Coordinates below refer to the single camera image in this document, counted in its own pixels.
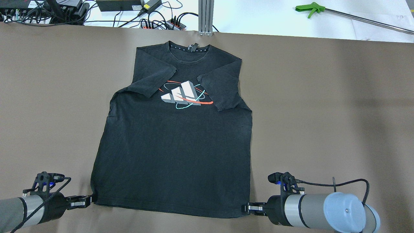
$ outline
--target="t-shirt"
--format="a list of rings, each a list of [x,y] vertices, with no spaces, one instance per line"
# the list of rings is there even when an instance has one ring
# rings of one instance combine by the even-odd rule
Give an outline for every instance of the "t-shirt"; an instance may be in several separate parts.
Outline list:
[[[91,176],[96,204],[215,218],[245,215],[251,110],[241,59],[208,45],[139,47],[117,91]]]

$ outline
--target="t-shirt sleeve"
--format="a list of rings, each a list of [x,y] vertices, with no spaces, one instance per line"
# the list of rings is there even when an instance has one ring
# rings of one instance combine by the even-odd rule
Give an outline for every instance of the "t-shirt sleeve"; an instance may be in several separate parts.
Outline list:
[[[243,102],[238,93],[241,59],[198,76],[218,111],[235,108]]]
[[[125,88],[150,98],[177,69],[137,48],[132,83]]]

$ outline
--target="electronic device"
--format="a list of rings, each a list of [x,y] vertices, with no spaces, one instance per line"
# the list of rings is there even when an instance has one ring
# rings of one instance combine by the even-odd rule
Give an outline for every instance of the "electronic device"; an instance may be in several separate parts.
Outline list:
[[[167,21],[168,29],[170,30],[185,30],[187,26],[185,26],[183,23],[178,21],[178,18],[174,16],[174,18],[171,18],[169,21]]]
[[[142,5],[142,7],[146,10],[147,14],[151,14],[155,11],[159,6],[161,6],[161,0],[149,0],[147,3]]]
[[[140,11],[144,0],[96,0],[99,9],[104,11]]]
[[[82,25],[88,9],[89,3],[82,0],[0,0],[0,20],[39,23],[50,19],[50,24]]]

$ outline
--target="green handle tool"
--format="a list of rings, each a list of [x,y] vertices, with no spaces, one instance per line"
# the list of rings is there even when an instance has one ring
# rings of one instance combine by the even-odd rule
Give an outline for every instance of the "green handle tool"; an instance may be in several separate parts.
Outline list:
[[[310,19],[311,16],[315,12],[317,12],[317,13],[324,12],[325,11],[325,7],[317,4],[316,2],[313,2],[313,3],[309,4],[309,5],[296,6],[296,8],[295,8],[295,11],[299,11],[299,12],[301,12],[301,11],[308,11],[308,10],[310,10],[310,14],[308,15],[308,19]]]
[[[308,4],[308,5],[301,5],[301,6],[296,6],[295,7],[295,11],[298,11],[298,12],[309,11],[309,10],[310,10],[310,14],[308,15],[308,19],[310,19],[311,16],[315,12],[316,13],[321,13],[321,12],[324,12],[324,11],[329,11],[331,13],[341,15],[341,16],[345,16],[347,18],[358,20],[358,21],[361,21],[361,22],[364,22],[364,23],[367,23],[367,24],[372,24],[372,25],[384,27],[384,28],[387,28],[387,29],[391,29],[391,30],[394,30],[394,31],[404,32],[404,33],[407,33],[407,34],[410,34],[410,35],[414,35],[414,31],[412,31],[412,30],[408,30],[408,29],[405,29],[405,28],[402,28],[402,27],[397,27],[397,26],[377,22],[377,21],[374,21],[374,20],[362,18],[362,17],[356,16],[356,15],[350,15],[350,14],[339,12],[339,11],[336,11],[336,10],[331,10],[331,9],[328,9],[324,6],[321,6],[321,5],[317,4],[316,2],[313,2],[313,3]]]

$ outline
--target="white table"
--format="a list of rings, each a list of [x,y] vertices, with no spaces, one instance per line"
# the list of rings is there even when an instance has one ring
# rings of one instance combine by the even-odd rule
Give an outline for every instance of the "white table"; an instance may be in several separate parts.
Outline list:
[[[183,7],[173,10],[174,15],[183,12],[198,13],[198,1],[181,0]],[[294,10],[297,5],[310,4],[312,0],[216,0],[214,2],[213,25],[220,32],[241,33],[241,34],[264,34],[264,35],[280,35],[280,36],[304,36],[334,39],[361,39],[356,36],[359,32],[369,30],[373,25],[365,25],[361,28],[359,25],[353,25],[352,20],[334,15],[329,12],[315,13],[311,19],[307,16],[309,12],[296,12]],[[170,0],[173,7],[180,4],[175,0]],[[327,8],[361,16],[379,15],[380,19],[386,20],[394,17],[404,18],[401,20],[400,27],[414,30],[414,19],[405,0],[393,0],[392,3],[386,0],[318,0],[318,4]],[[171,10],[166,7],[157,9],[168,20],[171,18]],[[100,12],[99,8],[91,11],[90,20],[113,20],[117,12]],[[125,11],[117,20],[128,21],[137,15],[136,11]],[[161,16],[156,13],[151,14],[151,20],[161,20]],[[198,18],[192,15],[186,15],[181,21],[187,26],[187,30],[198,30]],[[394,24],[392,20],[384,22]],[[90,26],[106,26],[112,27],[112,22],[91,22],[85,23]],[[125,27],[131,27],[137,23],[130,23]],[[371,40],[374,41],[392,41],[392,42],[414,42],[414,36],[392,32],[388,33],[388,29],[382,29],[379,35]]]

